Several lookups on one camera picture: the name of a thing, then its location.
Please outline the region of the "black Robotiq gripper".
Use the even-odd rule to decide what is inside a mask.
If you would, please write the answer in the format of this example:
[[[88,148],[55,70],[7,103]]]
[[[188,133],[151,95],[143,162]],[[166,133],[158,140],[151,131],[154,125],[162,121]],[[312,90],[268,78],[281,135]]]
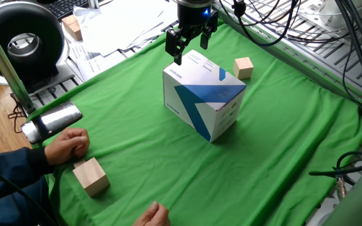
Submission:
[[[218,12],[211,12],[212,4],[213,0],[177,1],[177,16],[181,28],[167,30],[165,43],[165,51],[173,57],[177,65],[182,64],[182,52],[194,37],[194,30],[188,27],[205,24],[201,28],[200,47],[204,50],[208,48],[209,39],[218,27]]]

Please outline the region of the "person's left hand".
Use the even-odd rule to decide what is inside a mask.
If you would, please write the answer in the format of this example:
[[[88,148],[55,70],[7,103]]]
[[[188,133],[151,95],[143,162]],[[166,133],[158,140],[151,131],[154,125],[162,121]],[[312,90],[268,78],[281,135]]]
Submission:
[[[86,129],[68,127],[45,147],[47,163],[55,166],[72,158],[81,158],[88,152],[90,144]]]

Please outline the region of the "person's right hand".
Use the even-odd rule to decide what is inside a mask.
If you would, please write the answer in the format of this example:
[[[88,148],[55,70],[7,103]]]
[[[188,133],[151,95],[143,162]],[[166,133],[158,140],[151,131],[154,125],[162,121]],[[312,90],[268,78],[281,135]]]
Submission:
[[[133,226],[170,226],[168,214],[169,211],[164,205],[154,201],[146,211],[135,220]]]

